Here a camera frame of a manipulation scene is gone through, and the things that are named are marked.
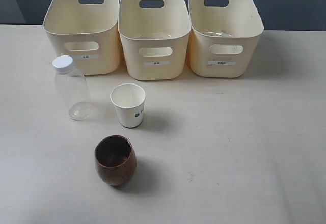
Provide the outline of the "dark brown wooden cup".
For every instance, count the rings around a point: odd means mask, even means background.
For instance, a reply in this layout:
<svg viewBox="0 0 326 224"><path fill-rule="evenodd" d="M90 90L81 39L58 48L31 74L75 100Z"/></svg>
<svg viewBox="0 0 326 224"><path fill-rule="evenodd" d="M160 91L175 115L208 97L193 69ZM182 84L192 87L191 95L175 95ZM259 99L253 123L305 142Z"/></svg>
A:
<svg viewBox="0 0 326 224"><path fill-rule="evenodd" d="M110 186L128 183L137 168L137 158L130 141L111 135L99 142L94 151L98 176Z"/></svg>

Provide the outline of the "clear bottle white cap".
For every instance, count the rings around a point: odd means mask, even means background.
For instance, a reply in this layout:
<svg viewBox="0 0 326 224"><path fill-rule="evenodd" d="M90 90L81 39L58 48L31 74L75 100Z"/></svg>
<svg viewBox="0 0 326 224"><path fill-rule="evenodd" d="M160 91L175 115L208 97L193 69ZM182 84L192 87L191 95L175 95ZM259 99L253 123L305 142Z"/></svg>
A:
<svg viewBox="0 0 326 224"><path fill-rule="evenodd" d="M87 82L73 58L68 55L58 56L53 60L52 66L55 71L55 88L66 105L68 116L77 121L90 116L93 105Z"/></svg>

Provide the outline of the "middle cream plastic bin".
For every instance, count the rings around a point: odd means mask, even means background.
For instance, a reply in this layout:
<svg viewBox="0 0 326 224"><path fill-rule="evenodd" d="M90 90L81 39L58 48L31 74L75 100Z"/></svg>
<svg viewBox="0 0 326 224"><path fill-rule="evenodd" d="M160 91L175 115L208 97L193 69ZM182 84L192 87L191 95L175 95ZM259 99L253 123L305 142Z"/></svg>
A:
<svg viewBox="0 0 326 224"><path fill-rule="evenodd" d="M185 0L120 0L118 30L132 78L165 80L182 73L191 32Z"/></svg>

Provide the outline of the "white paper cup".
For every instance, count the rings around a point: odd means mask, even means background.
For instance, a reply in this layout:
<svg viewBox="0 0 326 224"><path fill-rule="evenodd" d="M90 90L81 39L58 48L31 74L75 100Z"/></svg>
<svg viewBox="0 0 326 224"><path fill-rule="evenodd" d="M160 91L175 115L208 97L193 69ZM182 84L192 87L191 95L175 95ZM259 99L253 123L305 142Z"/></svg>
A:
<svg viewBox="0 0 326 224"><path fill-rule="evenodd" d="M119 122L126 128L138 127L143 120L146 93L134 83L116 86L110 94Z"/></svg>

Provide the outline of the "left cream plastic bin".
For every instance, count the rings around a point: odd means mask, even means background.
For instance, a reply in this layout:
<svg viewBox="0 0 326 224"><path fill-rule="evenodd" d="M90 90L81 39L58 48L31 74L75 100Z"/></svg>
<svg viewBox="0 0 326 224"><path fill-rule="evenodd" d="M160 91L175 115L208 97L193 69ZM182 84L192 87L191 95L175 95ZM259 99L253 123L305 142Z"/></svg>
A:
<svg viewBox="0 0 326 224"><path fill-rule="evenodd" d="M52 0L43 27L58 56L69 55L85 75L120 64L119 0Z"/></svg>

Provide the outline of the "cream plastic bin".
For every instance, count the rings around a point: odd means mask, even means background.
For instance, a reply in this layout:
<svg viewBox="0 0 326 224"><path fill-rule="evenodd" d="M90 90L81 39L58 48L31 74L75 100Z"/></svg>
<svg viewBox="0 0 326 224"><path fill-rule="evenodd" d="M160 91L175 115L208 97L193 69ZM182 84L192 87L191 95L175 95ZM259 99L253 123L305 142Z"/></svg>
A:
<svg viewBox="0 0 326 224"><path fill-rule="evenodd" d="M52 0L43 27L58 56L69 55L85 75L120 64L119 0Z"/></svg>
<svg viewBox="0 0 326 224"><path fill-rule="evenodd" d="M185 0L120 0L118 30L132 78L165 80L182 73L191 32Z"/></svg>
<svg viewBox="0 0 326 224"><path fill-rule="evenodd" d="M202 77L236 78L252 58L264 25L253 0L188 0L191 70Z"/></svg>

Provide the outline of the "right cream plastic bin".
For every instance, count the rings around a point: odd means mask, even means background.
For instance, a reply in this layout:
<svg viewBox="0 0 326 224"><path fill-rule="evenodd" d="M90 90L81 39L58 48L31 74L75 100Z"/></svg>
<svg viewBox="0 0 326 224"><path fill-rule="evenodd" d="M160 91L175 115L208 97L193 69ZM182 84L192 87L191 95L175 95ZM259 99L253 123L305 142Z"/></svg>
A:
<svg viewBox="0 0 326 224"><path fill-rule="evenodd" d="M188 0L191 70L202 77L236 78L252 58L264 25L253 0Z"/></svg>

